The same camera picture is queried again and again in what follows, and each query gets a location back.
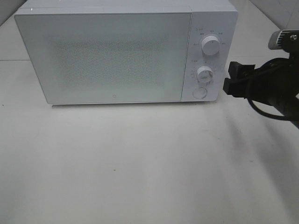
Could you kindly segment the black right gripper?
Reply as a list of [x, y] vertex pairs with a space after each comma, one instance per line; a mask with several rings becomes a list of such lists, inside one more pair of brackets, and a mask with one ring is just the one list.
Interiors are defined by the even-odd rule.
[[264, 64], [250, 79], [254, 64], [229, 64], [230, 78], [224, 79], [223, 90], [235, 98], [247, 98], [250, 106], [258, 110], [254, 102], [273, 106], [277, 110], [299, 108], [299, 57], [273, 59]]

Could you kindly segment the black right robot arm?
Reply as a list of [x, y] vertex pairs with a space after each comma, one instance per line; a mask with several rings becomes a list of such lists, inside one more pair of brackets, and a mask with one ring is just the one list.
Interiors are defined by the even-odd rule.
[[230, 62], [223, 90], [244, 98], [258, 114], [299, 126], [299, 62], [295, 58], [274, 58], [259, 68]]

